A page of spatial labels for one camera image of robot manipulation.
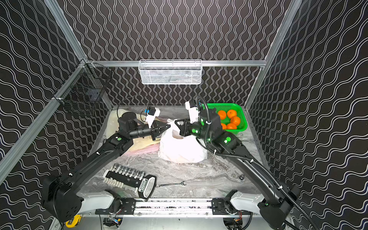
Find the white plastic bag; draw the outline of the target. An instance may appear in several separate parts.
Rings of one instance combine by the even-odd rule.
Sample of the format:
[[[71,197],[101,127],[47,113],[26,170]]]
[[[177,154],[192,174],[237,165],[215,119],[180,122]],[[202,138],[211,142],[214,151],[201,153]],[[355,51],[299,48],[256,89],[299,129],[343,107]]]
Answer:
[[[174,120],[168,119],[167,123],[174,124]],[[208,151],[194,136],[182,137],[174,130],[167,130],[161,136],[158,156],[173,163],[199,163],[208,158]]]

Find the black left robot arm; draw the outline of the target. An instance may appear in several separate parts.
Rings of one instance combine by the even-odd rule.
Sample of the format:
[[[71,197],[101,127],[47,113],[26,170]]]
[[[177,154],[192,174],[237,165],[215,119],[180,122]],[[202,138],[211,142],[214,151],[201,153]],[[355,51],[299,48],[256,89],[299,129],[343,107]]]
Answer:
[[[41,205],[59,222],[68,222],[80,213],[96,209],[119,212],[122,205],[118,194],[103,191],[81,195],[80,189],[103,167],[127,152],[134,139],[150,136],[155,140],[170,128],[170,124],[157,120],[153,120],[151,125],[145,124],[133,112],[125,112],[118,118],[118,123],[118,131],[95,153],[67,172],[44,179]]]

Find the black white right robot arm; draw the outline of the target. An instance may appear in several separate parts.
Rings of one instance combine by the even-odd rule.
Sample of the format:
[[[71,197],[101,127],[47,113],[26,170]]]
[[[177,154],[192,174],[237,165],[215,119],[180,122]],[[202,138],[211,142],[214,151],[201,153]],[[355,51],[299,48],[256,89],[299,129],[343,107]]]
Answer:
[[[175,124],[183,137],[193,136],[197,143],[215,156],[229,160],[258,188],[261,200],[251,204],[249,195],[234,192],[230,204],[237,211],[259,213],[274,230],[283,230],[291,224],[287,216],[296,208],[317,230],[311,216],[297,203],[299,189],[280,182],[266,167],[255,159],[242,141],[222,128],[216,109],[210,109],[201,96],[187,101],[188,119],[179,119]]]

